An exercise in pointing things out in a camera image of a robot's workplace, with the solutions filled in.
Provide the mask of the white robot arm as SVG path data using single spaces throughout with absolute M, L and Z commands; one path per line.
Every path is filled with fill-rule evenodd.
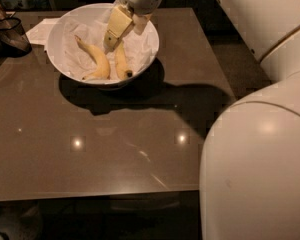
M 300 240 L 300 0 L 217 0 L 272 85 L 228 107 L 203 146 L 203 240 Z

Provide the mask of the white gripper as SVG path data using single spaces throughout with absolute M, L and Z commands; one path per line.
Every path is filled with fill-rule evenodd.
M 134 32 L 144 32 L 152 13 L 159 7 L 162 0 L 119 0 L 123 5 L 112 8 L 104 34 L 104 46 L 113 51 L 123 38 L 125 32 L 134 24 Z

